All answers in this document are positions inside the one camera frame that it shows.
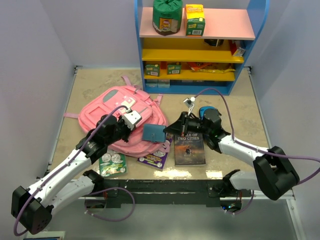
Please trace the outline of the teal blue wallet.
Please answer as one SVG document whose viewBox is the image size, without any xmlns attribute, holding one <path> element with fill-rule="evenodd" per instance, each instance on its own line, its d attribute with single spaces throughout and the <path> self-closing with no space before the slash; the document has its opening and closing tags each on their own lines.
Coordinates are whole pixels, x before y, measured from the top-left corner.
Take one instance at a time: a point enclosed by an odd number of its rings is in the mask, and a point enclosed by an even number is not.
<svg viewBox="0 0 320 240">
<path fill-rule="evenodd" d="M 165 125 L 145 124 L 143 126 L 142 140 L 152 143 L 164 143 L 166 141 Z"/>
</svg>

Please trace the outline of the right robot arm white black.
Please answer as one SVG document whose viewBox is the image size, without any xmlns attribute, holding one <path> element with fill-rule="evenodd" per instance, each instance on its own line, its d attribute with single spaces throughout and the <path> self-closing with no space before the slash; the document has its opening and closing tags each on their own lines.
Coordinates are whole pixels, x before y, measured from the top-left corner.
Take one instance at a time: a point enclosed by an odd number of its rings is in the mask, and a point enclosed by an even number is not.
<svg viewBox="0 0 320 240">
<path fill-rule="evenodd" d="M 284 151 L 277 146 L 265 148 L 232 136 L 222 127 L 221 113 L 214 107 L 202 107 L 199 116 L 183 111 L 165 133 L 184 137 L 202 134 L 207 146 L 253 167 L 253 172 L 233 170 L 215 187 L 221 196 L 235 196 L 240 190 L 261 191 L 276 201 L 300 182 L 300 177 Z"/>
</svg>

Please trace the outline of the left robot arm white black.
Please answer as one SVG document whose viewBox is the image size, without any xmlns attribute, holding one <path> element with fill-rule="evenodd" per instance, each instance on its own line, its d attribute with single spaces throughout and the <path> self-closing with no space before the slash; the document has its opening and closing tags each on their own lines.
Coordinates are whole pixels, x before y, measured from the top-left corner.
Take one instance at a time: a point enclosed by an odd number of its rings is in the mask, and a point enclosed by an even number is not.
<svg viewBox="0 0 320 240">
<path fill-rule="evenodd" d="M 35 235 L 49 224 L 56 212 L 74 200 L 89 194 L 99 196 L 104 190 L 103 178 L 87 168 L 110 145 L 127 141 L 140 120 L 133 112 L 119 117 L 103 115 L 62 163 L 29 187 L 18 186 L 11 198 L 14 235 L 20 237 L 27 232 Z"/>
</svg>

